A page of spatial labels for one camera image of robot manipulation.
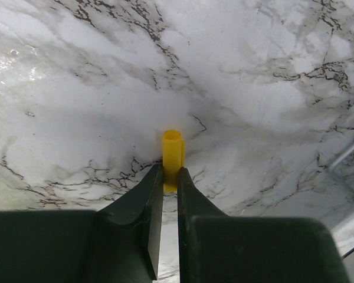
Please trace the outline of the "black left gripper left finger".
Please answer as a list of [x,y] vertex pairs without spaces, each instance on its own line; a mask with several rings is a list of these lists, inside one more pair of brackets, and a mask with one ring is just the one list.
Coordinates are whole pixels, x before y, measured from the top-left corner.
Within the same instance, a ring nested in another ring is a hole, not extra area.
[[152,282],[163,169],[105,208],[0,211],[0,282]]

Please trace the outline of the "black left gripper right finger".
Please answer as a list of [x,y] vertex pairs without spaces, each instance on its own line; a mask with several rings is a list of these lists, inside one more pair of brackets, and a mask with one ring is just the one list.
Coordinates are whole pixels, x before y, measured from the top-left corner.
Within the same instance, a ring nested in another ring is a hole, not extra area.
[[228,216],[178,174],[181,282],[348,282],[329,230],[310,218]]

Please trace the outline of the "yellow marker cap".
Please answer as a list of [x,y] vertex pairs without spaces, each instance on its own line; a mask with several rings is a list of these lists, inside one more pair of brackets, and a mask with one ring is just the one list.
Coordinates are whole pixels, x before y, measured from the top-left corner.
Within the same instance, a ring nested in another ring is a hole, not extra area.
[[185,141],[179,131],[168,130],[162,135],[163,189],[177,191],[178,173],[185,162]]

